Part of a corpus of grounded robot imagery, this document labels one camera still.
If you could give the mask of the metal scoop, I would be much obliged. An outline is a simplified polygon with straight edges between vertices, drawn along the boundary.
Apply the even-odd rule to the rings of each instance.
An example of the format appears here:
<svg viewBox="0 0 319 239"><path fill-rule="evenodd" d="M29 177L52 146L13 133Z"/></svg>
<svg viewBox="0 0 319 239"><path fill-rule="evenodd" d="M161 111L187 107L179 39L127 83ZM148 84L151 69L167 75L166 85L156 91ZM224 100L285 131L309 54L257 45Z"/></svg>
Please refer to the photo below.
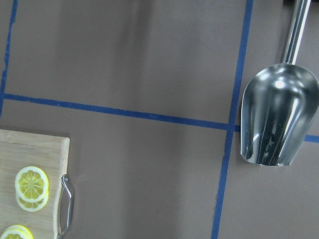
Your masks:
<svg viewBox="0 0 319 239"><path fill-rule="evenodd" d="M319 108L319 82L296 64L311 1L297 0L279 64L252 77L241 107L240 154L249 163L291 165Z"/></svg>

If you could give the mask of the lemon slice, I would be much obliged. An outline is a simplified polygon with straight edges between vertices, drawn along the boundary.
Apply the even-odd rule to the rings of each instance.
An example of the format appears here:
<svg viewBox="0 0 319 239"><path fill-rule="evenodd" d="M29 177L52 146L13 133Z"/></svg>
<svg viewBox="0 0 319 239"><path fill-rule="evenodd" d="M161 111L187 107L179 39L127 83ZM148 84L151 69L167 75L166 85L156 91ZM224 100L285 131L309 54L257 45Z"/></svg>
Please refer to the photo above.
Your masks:
<svg viewBox="0 0 319 239"><path fill-rule="evenodd" d="M47 193L40 201L37 202L27 202L23 200L17 193L15 194L15 198L20 208L27 212L34 213L42 210L46 206L49 198L49 193Z"/></svg>
<svg viewBox="0 0 319 239"><path fill-rule="evenodd" d="M0 237L1 239L33 239L31 231L22 225L9 226Z"/></svg>
<svg viewBox="0 0 319 239"><path fill-rule="evenodd" d="M38 202L49 191L48 177L39 167L24 167L16 174L15 191L26 202Z"/></svg>

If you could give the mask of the bamboo cutting board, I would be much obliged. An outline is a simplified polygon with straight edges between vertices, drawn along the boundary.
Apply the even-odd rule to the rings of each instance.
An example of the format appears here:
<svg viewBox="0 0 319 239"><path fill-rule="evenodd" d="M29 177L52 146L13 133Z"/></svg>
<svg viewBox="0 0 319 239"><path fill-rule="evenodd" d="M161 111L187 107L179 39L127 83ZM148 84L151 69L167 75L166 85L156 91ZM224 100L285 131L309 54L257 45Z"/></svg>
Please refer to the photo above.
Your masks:
<svg viewBox="0 0 319 239"><path fill-rule="evenodd" d="M35 239L63 239L70 230L74 192L67 175L70 139L11 130L0 131L0 231L27 227ZM47 204L38 212L17 203L15 177L26 166L42 169L49 181Z"/></svg>

